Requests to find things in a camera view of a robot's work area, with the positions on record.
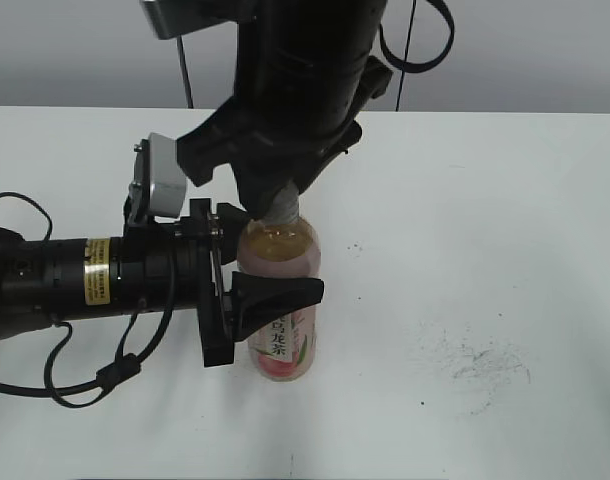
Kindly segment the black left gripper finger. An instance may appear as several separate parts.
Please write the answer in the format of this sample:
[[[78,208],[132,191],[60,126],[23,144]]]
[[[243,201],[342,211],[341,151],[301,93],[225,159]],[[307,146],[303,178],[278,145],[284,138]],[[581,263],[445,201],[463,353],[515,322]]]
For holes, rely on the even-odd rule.
[[[234,272],[232,339],[242,342],[285,315],[319,304],[324,282],[318,278],[270,278]]]
[[[222,231],[219,242],[220,263],[230,264],[237,258],[239,240],[250,222],[250,216],[246,211],[229,203],[218,203],[216,216],[217,224]]]

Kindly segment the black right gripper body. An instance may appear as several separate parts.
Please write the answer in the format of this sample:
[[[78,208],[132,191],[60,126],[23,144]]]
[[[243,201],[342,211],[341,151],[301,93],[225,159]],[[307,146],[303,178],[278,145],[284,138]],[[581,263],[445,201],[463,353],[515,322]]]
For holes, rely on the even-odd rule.
[[[351,118],[324,136],[316,136],[303,127],[292,131],[296,121],[296,116],[286,113],[279,125],[272,126],[258,113],[229,99],[207,120],[176,140],[177,163],[197,186],[209,182],[217,166],[232,166],[237,161],[276,164],[293,179],[296,163],[307,155],[335,145],[349,150],[362,137],[361,126]]]

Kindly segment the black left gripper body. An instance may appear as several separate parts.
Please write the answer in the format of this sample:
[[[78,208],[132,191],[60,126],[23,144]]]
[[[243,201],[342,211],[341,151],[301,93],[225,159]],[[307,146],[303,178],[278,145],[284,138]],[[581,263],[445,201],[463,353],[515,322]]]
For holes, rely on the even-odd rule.
[[[192,199],[187,216],[173,223],[126,224],[120,242],[120,301],[132,311],[162,313],[151,340],[135,355],[142,364],[160,345],[176,310],[197,313],[203,365],[234,362],[232,294],[224,291],[216,207]]]

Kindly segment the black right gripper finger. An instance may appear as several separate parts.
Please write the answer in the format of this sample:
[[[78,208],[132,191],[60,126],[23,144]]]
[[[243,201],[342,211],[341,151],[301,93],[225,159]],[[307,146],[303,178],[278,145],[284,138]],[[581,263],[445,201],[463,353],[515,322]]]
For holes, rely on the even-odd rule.
[[[232,164],[239,201],[250,217],[265,216],[278,192],[290,180],[286,169],[271,163],[237,161]]]
[[[293,183],[297,187],[298,193],[303,194],[307,191],[334,159],[347,153],[348,147],[335,145],[299,160],[293,174]]]

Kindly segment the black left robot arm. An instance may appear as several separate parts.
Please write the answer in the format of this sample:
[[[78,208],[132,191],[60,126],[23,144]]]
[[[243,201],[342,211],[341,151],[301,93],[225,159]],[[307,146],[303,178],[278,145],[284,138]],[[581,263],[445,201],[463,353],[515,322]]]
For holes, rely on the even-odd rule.
[[[193,309],[203,363],[229,365],[235,345],[289,313],[318,304],[316,276],[256,277],[221,266],[236,258],[248,215],[193,199],[172,223],[128,226],[120,237],[26,241],[0,228],[0,340],[72,321]]]

